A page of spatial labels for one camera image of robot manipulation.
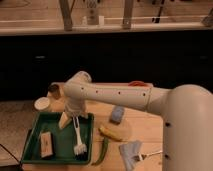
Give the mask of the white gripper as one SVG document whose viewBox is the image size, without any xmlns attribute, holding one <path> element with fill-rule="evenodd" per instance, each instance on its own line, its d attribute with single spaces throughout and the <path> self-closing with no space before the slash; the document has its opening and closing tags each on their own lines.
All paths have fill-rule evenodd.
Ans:
<svg viewBox="0 0 213 171">
<path fill-rule="evenodd" d="M 86 104 L 84 100 L 68 98 L 65 102 L 64 112 L 61 115 L 59 121 L 59 128 L 64 129 L 70 122 L 70 117 L 81 116 L 84 119 L 88 119 L 86 113 Z"/>
</svg>

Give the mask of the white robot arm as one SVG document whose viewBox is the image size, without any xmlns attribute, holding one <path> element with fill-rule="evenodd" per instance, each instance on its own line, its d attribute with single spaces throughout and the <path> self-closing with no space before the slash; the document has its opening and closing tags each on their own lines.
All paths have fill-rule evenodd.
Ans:
<svg viewBox="0 0 213 171">
<path fill-rule="evenodd" d="M 79 71 L 64 83 L 64 112 L 85 113 L 87 100 L 124 106 L 163 120 L 162 171 L 213 171 L 213 93 L 185 84 L 172 89 L 94 83 Z"/>
</svg>

